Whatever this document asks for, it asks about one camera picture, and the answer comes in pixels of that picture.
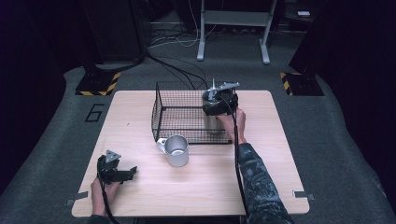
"hand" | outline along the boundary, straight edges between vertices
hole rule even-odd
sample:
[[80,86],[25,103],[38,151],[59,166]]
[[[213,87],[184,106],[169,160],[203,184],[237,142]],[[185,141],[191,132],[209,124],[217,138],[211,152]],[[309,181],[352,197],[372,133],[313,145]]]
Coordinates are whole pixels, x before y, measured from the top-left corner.
[[[107,195],[108,204],[114,201],[117,189],[119,188],[120,182],[113,182],[109,185],[105,184],[105,192]],[[100,180],[96,177],[91,183],[91,194],[92,194],[92,214],[104,217],[106,215],[105,202],[103,200],[102,188],[100,186]]]
[[[217,115],[217,118],[222,122],[225,131],[227,132],[228,135],[230,135],[231,140],[235,144],[233,116],[227,114],[221,114],[221,115]],[[244,136],[244,132],[245,132],[245,124],[246,124],[247,116],[242,109],[236,108],[235,118],[236,118],[236,126],[238,127],[238,144],[246,143],[247,139]]]

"wire basket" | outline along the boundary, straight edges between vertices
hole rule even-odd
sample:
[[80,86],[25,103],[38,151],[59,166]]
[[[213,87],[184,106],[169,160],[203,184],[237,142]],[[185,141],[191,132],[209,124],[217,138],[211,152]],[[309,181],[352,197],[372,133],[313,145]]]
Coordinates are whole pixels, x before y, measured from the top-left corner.
[[157,82],[151,117],[154,140],[180,134],[189,144],[231,144],[222,127],[205,126],[202,94],[211,85],[206,82]]

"mug handle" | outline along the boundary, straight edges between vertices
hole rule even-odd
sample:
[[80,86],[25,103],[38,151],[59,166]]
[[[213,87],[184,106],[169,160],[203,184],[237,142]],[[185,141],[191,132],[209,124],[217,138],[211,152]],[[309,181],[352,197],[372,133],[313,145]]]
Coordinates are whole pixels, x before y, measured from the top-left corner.
[[160,148],[160,150],[165,153],[165,143],[166,143],[167,138],[159,138],[157,141],[157,146]]

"gray carpet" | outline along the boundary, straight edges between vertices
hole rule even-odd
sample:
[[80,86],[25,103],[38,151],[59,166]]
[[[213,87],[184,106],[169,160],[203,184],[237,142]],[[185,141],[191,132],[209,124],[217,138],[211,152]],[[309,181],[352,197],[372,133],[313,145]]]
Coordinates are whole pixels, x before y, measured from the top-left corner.
[[[316,197],[310,211],[292,216],[296,223],[396,223],[375,172],[367,165],[349,136],[332,90],[320,77],[323,97],[288,96],[280,72],[288,67],[301,35],[278,34],[269,49],[271,64],[264,65],[259,36],[225,35],[209,39],[205,60],[196,61],[198,43],[149,49],[178,68],[206,79],[239,81],[240,90],[268,90],[288,138],[297,169],[307,192]],[[117,67],[122,64],[108,64]],[[0,198],[1,223],[85,223],[71,215],[73,199],[90,160],[96,139],[111,104],[109,96],[76,96],[82,68],[64,74],[64,99],[34,151]],[[151,59],[121,73],[115,91],[154,90],[157,81],[178,79]],[[84,122],[94,104],[103,111],[98,122]],[[119,217],[133,223],[132,217]]]

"sleeve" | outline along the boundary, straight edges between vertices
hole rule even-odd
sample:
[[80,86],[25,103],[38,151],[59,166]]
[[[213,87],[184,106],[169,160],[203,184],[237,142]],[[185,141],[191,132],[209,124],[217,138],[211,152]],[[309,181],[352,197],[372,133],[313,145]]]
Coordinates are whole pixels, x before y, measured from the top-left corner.
[[262,158],[249,143],[239,145],[239,168],[244,182],[248,224],[294,223],[279,198]]
[[107,217],[91,215],[90,218],[88,219],[87,224],[108,224],[108,223],[110,223],[110,221],[108,220]]

